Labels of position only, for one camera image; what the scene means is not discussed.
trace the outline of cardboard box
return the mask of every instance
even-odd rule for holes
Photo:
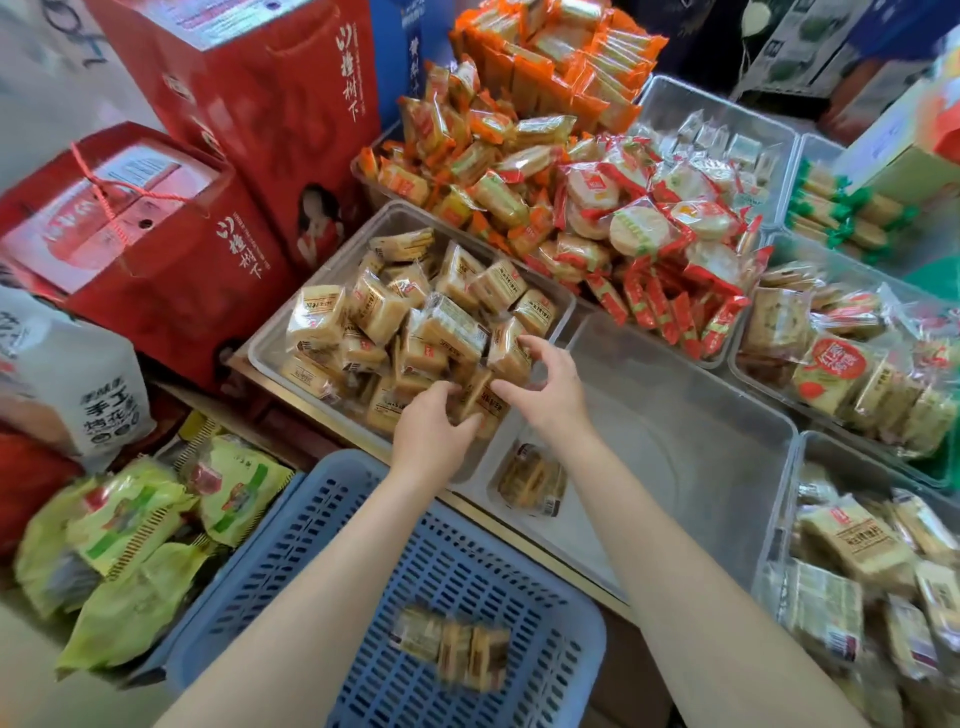
[[[851,180],[851,190],[870,186],[904,205],[922,205],[960,189],[960,165],[929,151],[922,106],[926,81],[898,101],[840,155],[833,165]]]
[[[454,13],[442,0],[87,5],[168,133],[240,171],[304,271],[360,224],[349,164],[398,118],[398,96],[421,94]]]

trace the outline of white bag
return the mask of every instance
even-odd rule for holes
[[[0,420],[88,470],[156,425],[128,339],[4,286]]]

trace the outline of clear plastic bin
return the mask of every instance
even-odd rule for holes
[[[352,283],[353,277],[355,277],[357,272],[357,266],[360,264],[364,253],[367,252],[367,243],[372,237],[378,235],[396,235],[401,232],[414,231],[421,228],[433,228],[436,231],[436,245],[441,249],[445,249],[447,242],[453,240],[464,246],[464,248],[482,263],[493,263],[497,258],[497,253],[492,248],[482,244],[478,245],[469,235],[464,235],[450,226],[445,225],[418,207],[405,202],[390,202],[377,212],[348,242],[344,243],[344,246],[337,254],[311,276],[305,285]],[[530,270],[518,261],[514,261],[514,264],[531,285],[545,293],[557,305],[557,319],[547,332],[547,338],[551,342],[555,341],[566,325],[567,320],[570,318],[570,314],[573,312],[573,308],[576,305],[575,297],[556,281],[541,276],[539,273]],[[253,336],[248,352],[251,364],[253,364],[259,372],[268,376],[273,381],[286,387],[318,409],[327,412],[331,418],[342,425],[346,432],[351,433],[351,440],[355,440],[355,438],[373,439],[384,448],[388,448],[390,441],[386,435],[369,429],[362,423],[348,417],[341,410],[318,400],[279,373],[287,355],[287,322],[290,318],[290,312],[293,310],[295,300],[296,295],[285,303]],[[463,482],[470,477],[473,469],[480,462],[480,458],[486,451],[488,444],[487,441],[483,440],[477,440],[473,444],[467,454],[463,468],[461,468],[460,472],[454,478],[455,482]]]
[[[882,283],[890,286],[894,294],[905,303],[924,302],[934,307],[947,307],[946,302],[941,301],[921,289],[904,283],[902,280],[865,265],[842,253],[829,250],[817,242],[808,240],[799,235],[789,232],[777,232],[767,238],[767,244],[774,246],[774,254],[771,256],[770,265],[775,266],[790,260],[809,260],[817,263],[828,274],[831,281],[842,280],[849,282],[858,288],[876,290]],[[753,310],[750,308],[743,312],[739,328],[734,333],[733,345],[730,352],[730,370],[734,376],[748,386],[762,392],[767,397],[782,402],[790,408],[799,412],[801,415],[809,418],[812,422],[824,427],[834,433],[838,438],[849,443],[854,448],[869,452],[874,457],[887,463],[897,470],[907,473],[911,477],[917,478],[925,485],[934,489],[943,489],[949,485],[949,476],[952,472],[952,462],[954,457],[952,442],[953,438],[948,435],[945,438],[942,452],[928,461],[924,461],[924,470],[911,465],[910,463],[899,459],[889,448],[861,435],[857,435],[835,422],[820,410],[810,407],[791,395],[778,389],[764,384],[748,375],[737,362],[737,354],[743,341],[744,332],[747,329],[747,323]]]
[[[587,318],[569,350],[600,435],[657,503],[752,590],[786,492],[794,424],[606,314]],[[488,493],[517,442],[540,441],[512,411],[475,476],[455,490],[625,598],[572,485],[555,518],[524,515]]]
[[[703,109],[705,119],[726,124],[731,136],[742,133],[761,142],[766,150],[779,152],[780,161],[768,186],[770,198],[757,212],[763,215],[765,230],[782,225],[782,220],[777,221],[777,210],[783,197],[790,196],[792,184],[788,184],[787,172],[794,166],[796,132],[779,121],[669,76],[654,76],[644,87],[639,103],[643,110],[638,121],[658,132],[678,129],[692,111]]]
[[[888,468],[869,455],[844,445],[824,432],[808,430],[800,437],[800,444],[791,467],[788,497],[783,501],[780,522],[772,539],[772,567],[789,550],[790,533],[797,514],[797,482],[805,460],[824,466],[841,494],[869,495],[884,500],[890,497],[892,488],[901,488],[915,493],[926,501],[951,532],[960,533],[960,506],[956,501],[919,487],[905,474]],[[775,572],[782,573],[782,571],[771,569],[771,573]],[[782,606],[784,598],[785,593],[781,584],[779,607]]]
[[[818,164],[831,166],[843,150],[844,147],[829,139],[824,139],[819,134],[806,133],[800,137],[797,153],[793,156],[790,168],[787,170],[786,179],[783,181],[783,194],[780,195],[780,204],[777,206],[776,223],[778,228],[786,228],[786,211],[790,207],[790,196],[793,193],[794,185],[797,183],[797,173],[800,171],[801,160],[809,159]]]

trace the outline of hand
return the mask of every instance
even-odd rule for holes
[[[429,484],[439,492],[464,462],[483,422],[471,415],[459,425],[446,418],[446,401],[460,391],[452,381],[435,381],[403,410],[394,432],[391,472]]]
[[[495,379],[491,388],[501,399],[520,410],[554,452],[563,452],[564,446],[573,442],[573,438],[593,431],[584,385],[577,376],[577,365],[569,352],[537,336],[520,336],[519,342],[546,365],[546,386],[533,391],[504,379]]]

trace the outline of stacked snacks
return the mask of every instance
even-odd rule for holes
[[[437,677],[448,685],[497,692],[507,679],[509,629],[464,624],[412,605],[397,615],[390,644],[436,665]]]
[[[956,538],[912,493],[841,496],[812,462],[800,481],[783,625],[872,725],[953,725]],[[804,505],[812,498],[820,502]]]
[[[533,361],[519,337],[547,335],[557,305],[508,258],[485,266],[455,242],[441,249],[429,228],[369,245],[347,285],[300,291],[280,373],[387,433],[417,394],[454,379],[462,392],[451,419],[482,415],[489,440],[508,410],[491,381],[528,381]]]
[[[149,650],[200,568],[240,546],[293,477],[198,413],[180,432],[188,427],[171,457],[158,454],[172,465],[141,456],[68,486],[28,525],[13,566],[24,594],[43,619],[80,610],[58,674]]]
[[[918,209],[878,195],[870,187],[848,194],[848,184],[824,164],[802,159],[786,227],[858,260],[875,263],[889,254],[893,233],[908,226]]]
[[[471,17],[492,22],[497,13]],[[465,26],[465,37],[472,27]],[[464,58],[456,73],[472,78],[469,68]],[[458,111],[441,70],[432,69],[436,83],[427,98],[401,100],[406,108],[432,109],[434,121],[418,125],[407,115],[404,144],[364,150],[367,178],[596,300],[618,324],[636,320],[694,359],[716,359],[766,263],[768,253],[756,249],[761,221],[753,208],[767,198],[777,150],[732,133],[702,110],[670,132],[635,126],[630,134],[576,134],[583,117],[570,109],[529,118],[521,110],[517,118],[485,92],[470,101],[468,133],[458,139],[456,125],[448,125],[444,142],[443,123]],[[395,167],[403,184],[384,176]],[[484,293],[485,283],[476,295],[457,284],[458,276],[476,274],[469,261],[444,262],[445,270],[451,266],[464,269],[453,279],[444,274],[438,290],[469,313],[503,307],[483,303],[496,295]]]
[[[957,419],[960,322],[904,305],[886,284],[855,290],[813,263],[767,270],[737,364],[897,457],[933,455]]]

